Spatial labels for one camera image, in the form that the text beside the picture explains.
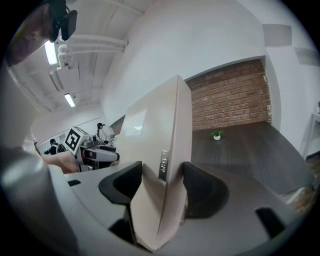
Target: green plant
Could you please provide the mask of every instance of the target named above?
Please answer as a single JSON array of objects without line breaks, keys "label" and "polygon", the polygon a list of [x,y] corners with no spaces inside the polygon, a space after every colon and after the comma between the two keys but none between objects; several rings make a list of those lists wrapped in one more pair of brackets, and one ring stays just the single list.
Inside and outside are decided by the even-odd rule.
[{"label": "green plant", "polygon": [[211,136],[211,138],[213,138],[213,137],[217,137],[217,136],[222,135],[222,134],[223,134],[222,131],[213,131],[213,132],[210,133],[210,136]]}]

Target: black backpack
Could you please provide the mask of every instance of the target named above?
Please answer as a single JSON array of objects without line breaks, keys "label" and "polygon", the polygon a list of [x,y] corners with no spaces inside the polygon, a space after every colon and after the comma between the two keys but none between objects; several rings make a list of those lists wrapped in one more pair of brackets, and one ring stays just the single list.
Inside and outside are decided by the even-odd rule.
[{"label": "black backpack", "polygon": [[65,146],[62,145],[62,144],[58,144],[58,145],[54,145],[54,144],[53,144],[52,146],[55,147],[55,152],[56,152],[56,154],[67,151],[67,149],[65,148]]}]

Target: brick wall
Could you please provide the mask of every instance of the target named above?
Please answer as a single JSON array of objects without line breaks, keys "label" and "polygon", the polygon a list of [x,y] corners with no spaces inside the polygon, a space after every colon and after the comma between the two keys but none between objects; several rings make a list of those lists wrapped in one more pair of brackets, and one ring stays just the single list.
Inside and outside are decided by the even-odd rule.
[{"label": "brick wall", "polygon": [[189,80],[193,130],[271,122],[265,75],[261,61],[250,60]]}]

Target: fluorescent light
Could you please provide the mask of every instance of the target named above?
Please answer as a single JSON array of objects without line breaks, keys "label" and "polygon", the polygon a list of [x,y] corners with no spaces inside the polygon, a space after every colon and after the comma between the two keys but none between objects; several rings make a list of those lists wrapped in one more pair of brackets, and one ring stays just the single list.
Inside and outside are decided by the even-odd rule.
[{"label": "fluorescent light", "polygon": [[48,59],[49,64],[50,65],[57,64],[55,43],[47,41],[44,44],[44,48],[45,48],[45,53],[46,53],[46,57]]},{"label": "fluorescent light", "polygon": [[71,106],[71,108],[76,106],[74,101],[71,98],[70,93],[65,94],[64,97],[65,97],[66,101],[69,103],[69,105]]},{"label": "fluorescent light", "polygon": [[142,129],[142,125],[140,125],[140,126],[135,126],[134,128],[135,128],[136,130],[140,131],[140,130]]}]

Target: silver label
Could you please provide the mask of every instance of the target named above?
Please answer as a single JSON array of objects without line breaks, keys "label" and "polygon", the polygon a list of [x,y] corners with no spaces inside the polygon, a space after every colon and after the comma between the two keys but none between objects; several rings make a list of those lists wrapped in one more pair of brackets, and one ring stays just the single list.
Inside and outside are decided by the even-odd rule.
[{"label": "silver label", "polygon": [[164,182],[166,181],[167,177],[168,157],[169,152],[166,150],[162,150],[158,179]]}]

